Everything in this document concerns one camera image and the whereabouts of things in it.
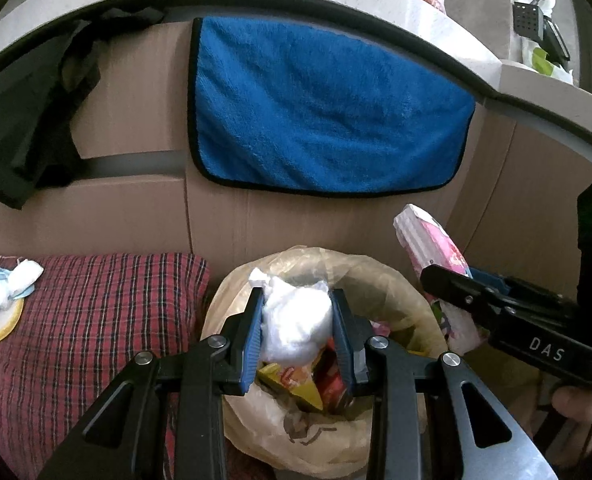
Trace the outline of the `person right hand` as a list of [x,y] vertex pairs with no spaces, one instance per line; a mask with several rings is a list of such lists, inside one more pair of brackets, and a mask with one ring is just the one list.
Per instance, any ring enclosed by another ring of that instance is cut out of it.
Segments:
[[576,463],[592,451],[592,390],[557,388],[552,406],[572,424],[568,436],[553,452],[555,461],[560,465]]

